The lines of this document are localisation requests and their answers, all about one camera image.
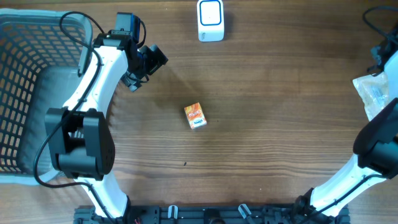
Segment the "white resealable pouch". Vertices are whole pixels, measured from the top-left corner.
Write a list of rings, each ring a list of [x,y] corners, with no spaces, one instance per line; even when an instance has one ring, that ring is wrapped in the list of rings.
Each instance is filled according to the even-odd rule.
[[[389,102],[387,75],[366,75],[353,80],[353,85],[364,103],[364,110],[371,121]]]

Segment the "white barcode scanner box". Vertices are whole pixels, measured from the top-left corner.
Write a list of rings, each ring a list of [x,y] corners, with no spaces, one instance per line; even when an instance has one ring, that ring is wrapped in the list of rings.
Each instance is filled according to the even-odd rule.
[[[218,42],[224,39],[224,9],[222,0],[198,0],[198,40]]]

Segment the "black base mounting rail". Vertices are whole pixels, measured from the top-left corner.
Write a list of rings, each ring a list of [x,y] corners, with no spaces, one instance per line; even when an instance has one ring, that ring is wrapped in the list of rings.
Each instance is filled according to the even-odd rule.
[[[168,223],[300,223],[303,215],[291,220],[289,204],[235,207],[169,207],[131,206],[126,217],[117,223],[168,224]]]

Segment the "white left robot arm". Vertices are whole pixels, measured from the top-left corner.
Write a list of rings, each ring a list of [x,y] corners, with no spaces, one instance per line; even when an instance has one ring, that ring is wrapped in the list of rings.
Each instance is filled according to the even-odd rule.
[[[47,137],[39,151],[49,147],[53,168],[72,179],[70,186],[82,186],[94,203],[87,212],[78,211],[77,223],[134,221],[130,199],[112,172],[115,145],[106,114],[119,82],[136,91],[167,63],[158,46],[146,46],[145,39],[144,22],[119,12],[113,30],[82,43],[92,57],[75,92],[61,108],[46,112]]]

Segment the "grey plastic lattice basket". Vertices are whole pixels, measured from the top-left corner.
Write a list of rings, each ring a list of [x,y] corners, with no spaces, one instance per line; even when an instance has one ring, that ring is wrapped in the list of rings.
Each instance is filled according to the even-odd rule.
[[[61,108],[90,62],[91,22],[80,14],[1,9],[1,183],[37,185],[44,117]]]

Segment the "orange small carton box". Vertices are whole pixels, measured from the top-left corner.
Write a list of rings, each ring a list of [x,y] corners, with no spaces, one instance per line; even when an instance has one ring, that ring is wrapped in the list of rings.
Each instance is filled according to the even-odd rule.
[[[201,104],[195,103],[184,108],[191,129],[199,128],[207,124]]]

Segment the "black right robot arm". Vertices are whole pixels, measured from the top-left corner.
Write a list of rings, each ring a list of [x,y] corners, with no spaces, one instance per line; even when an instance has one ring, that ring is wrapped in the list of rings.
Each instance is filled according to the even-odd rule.
[[[397,36],[390,35],[372,53],[376,68],[389,78],[389,102],[359,132],[349,161],[296,200],[292,223],[331,223],[359,194],[397,175]]]

